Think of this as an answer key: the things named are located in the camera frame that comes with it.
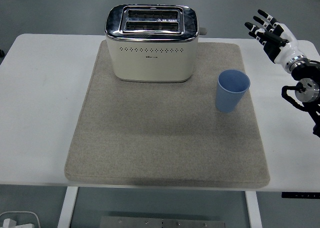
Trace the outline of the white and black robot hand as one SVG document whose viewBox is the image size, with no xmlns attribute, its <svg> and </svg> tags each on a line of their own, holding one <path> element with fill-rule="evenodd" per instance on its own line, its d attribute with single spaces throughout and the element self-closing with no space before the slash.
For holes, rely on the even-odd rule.
<svg viewBox="0 0 320 228">
<path fill-rule="evenodd" d="M 259 16 L 253 17 L 257 24 L 246 22 L 244 25 L 249 30 L 248 34 L 263 46 L 263 51 L 273 63 L 286 67 L 290 60 L 305 57 L 298 48 L 297 39 L 285 24 L 263 10 L 257 12 Z"/>
</svg>

